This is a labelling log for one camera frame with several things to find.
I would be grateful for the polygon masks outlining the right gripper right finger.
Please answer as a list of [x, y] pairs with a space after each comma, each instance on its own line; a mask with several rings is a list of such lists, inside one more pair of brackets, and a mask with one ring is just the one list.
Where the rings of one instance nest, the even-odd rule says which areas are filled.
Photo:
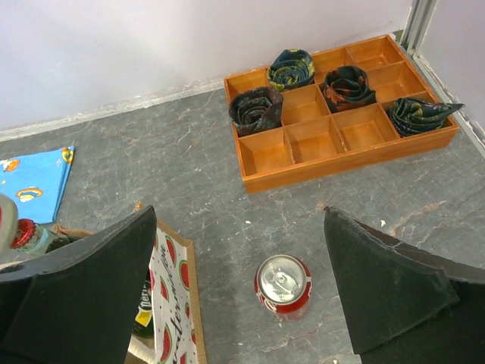
[[482, 363], [484, 270], [418, 249], [337, 207], [324, 233], [363, 363]]

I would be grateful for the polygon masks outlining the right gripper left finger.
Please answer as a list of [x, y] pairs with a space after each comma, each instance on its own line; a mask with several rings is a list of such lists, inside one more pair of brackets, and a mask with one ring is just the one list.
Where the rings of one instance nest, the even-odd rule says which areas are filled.
[[106, 229], [1, 270], [3, 363], [122, 363], [155, 242], [144, 206]]

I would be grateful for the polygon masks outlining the green glass bottle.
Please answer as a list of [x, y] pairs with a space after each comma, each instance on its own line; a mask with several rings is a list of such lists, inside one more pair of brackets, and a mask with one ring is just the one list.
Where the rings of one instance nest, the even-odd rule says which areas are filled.
[[128, 352], [142, 360], [152, 363], [155, 355], [154, 322], [152, 311], [152, 289], [148, 279], [145, 280], [137, 306], [137, 314], [130, 338]]

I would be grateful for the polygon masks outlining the glass cola bottle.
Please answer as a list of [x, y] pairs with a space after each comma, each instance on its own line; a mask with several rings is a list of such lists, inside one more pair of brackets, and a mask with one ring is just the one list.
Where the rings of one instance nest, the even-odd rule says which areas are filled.
[[32, 256], [41, 256], [70, 243], [69, 237], [57, 234], [28, 219], [18, 220], [11, 248]]

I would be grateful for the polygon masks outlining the red cola can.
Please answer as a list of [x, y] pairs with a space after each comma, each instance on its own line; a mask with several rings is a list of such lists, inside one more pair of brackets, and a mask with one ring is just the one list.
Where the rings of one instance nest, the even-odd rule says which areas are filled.
[[254, 288], [258, 301], [279, 320], [297, 321], [309, 308], [311, 273], [301, 259], [276, 254], [258, 266]]

